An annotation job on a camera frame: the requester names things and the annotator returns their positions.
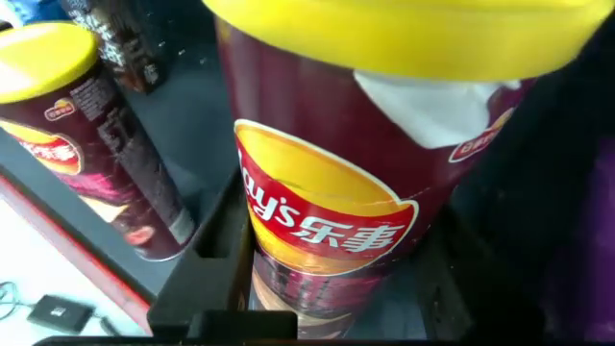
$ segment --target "small black device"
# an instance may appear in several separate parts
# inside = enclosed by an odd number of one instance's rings
[[[79,334],[93,314],[93,307],[45,295],[34,306],[28,321],[59,332]]]

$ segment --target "white surface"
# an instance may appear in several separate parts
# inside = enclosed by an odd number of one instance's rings
[[[355,80],[392,122],[428,149],[480,136],[489,124],[491,95],[503,85],[519,87],[518,82],[440,82],[360,71]]]
[[[96,307],[96,314],[108,316],[123,335],[145,332],[85,275],[64,258],[0,196],[0,282],[17,284],[23,303],[34,304],[52,294]],[[0,315],[7,306],[0,306]],[[0,345],[30,346],[51,335],[62,335],[26,321],[28,308],[20,308],[0,321]],[[106,335],[99,319],[92,318],[82,335]]]

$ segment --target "potato chip canister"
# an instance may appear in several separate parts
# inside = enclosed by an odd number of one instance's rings
[[[342,336],[611,1],[204,0],[258,249],[254,303]]]
[[[88,30],[44,23],[0,34],[0,127],[143,258],[173,258],[192,237],[177,188]]]

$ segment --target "maroon cylindrical container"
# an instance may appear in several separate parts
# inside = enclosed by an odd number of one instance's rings
[[[222,20],[218,33],[258,239],[253,304],[295,311],[301,338],[342,336],[531,81],[396,78]]]
[[[0,104],[0,126],[145,259],[173,258],[192,237],[160,155],[100,61],[66,86]]]

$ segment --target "white tissue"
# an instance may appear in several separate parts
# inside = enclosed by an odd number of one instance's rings
[[[489,123],[487,101],[502,85],[388,77],[355,71],[355,80],[410,138],[424,148],[456,145],[480,136]]]

